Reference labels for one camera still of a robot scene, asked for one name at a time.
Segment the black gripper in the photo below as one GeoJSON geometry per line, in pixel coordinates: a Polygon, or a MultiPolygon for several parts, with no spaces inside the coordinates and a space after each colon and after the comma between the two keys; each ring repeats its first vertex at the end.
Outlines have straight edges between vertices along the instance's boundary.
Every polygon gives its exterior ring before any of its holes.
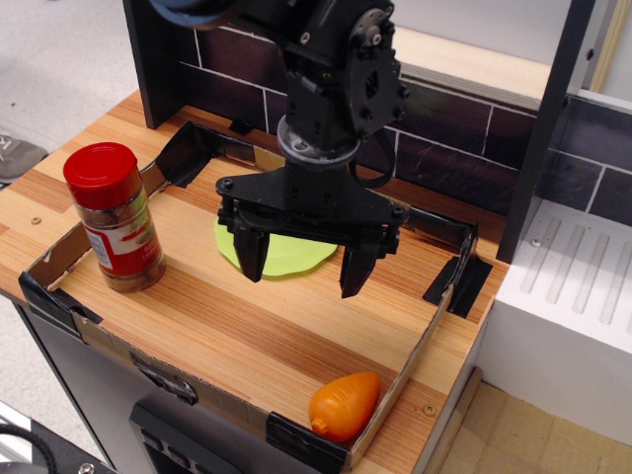
{"type": "Polygon", "coordinates": [[[224,177],[220,220],[234,235],[242,274],[258,282],[272,234],[345,248],[342,297],[357,295],[373,271],[376,255],[394,253],[409,209],[362,187],[345,169],[312,171],[286,164],[276,170],[224,177]]]}

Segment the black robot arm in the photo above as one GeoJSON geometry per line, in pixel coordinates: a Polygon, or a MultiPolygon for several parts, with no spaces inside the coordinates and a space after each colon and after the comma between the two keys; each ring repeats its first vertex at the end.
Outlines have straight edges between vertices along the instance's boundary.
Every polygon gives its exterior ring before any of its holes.
{"type": "Polygon", "coordinates": [[[260,280],[278,234],[343,246],[342,294],[358,294],[375,263],[396,252],[408,217],[403,205],[378,193],[385,179],[360,178],[355,162],[369,139],[393,159],[385,128],[405,113],[393,4],[157,1],[154,9],[181,27],[233,24],[281,48],[287,103],[276,136],[283,165],[216,185],[218,217],[233,236],[243,275],[260,280]]]}

